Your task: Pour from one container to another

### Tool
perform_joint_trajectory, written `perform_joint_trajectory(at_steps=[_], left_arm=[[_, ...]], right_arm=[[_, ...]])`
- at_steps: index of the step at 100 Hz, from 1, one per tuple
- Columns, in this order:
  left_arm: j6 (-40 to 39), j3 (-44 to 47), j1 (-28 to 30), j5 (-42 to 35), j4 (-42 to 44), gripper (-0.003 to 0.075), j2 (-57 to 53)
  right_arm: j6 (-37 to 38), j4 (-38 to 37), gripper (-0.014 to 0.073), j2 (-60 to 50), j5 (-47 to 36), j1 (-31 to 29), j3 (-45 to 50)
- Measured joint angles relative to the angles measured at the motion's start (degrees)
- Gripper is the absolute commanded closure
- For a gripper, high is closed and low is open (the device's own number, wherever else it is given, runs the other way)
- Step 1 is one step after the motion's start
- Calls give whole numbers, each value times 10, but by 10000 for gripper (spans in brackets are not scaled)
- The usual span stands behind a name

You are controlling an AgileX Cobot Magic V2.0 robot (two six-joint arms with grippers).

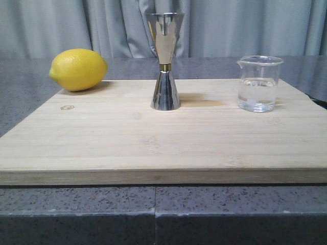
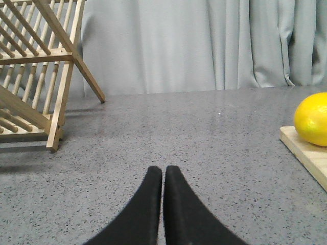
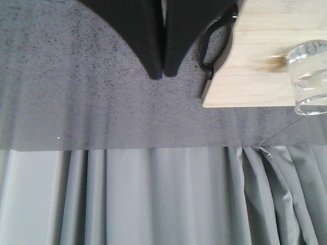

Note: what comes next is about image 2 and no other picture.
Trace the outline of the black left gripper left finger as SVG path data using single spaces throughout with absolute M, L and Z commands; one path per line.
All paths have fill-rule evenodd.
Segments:
M 125 208 L 86 244 L 157 244 L 161 185 L 161 169 L 149 167 Z

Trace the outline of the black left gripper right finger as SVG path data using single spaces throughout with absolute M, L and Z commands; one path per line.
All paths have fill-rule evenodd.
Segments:
M 246 244 L 206 208 L 178 166 L 166 169 L 163 221 L 166 244 Z

